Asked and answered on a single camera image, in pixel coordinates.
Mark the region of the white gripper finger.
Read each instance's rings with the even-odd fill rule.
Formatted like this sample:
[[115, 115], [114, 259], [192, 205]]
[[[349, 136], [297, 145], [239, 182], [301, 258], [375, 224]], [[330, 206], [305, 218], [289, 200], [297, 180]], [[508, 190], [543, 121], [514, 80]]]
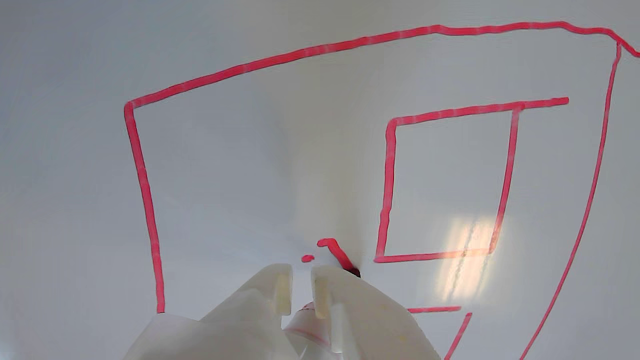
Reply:
[[297, 360], [282, 330], [291, 314], [293, 269], [266, 266], [199, 320], [157, 314], [126, 360]]
[[330, 265], [311, 269], [315, 315], [345, 360], [439, 360], [410, 312], [365, 280]]

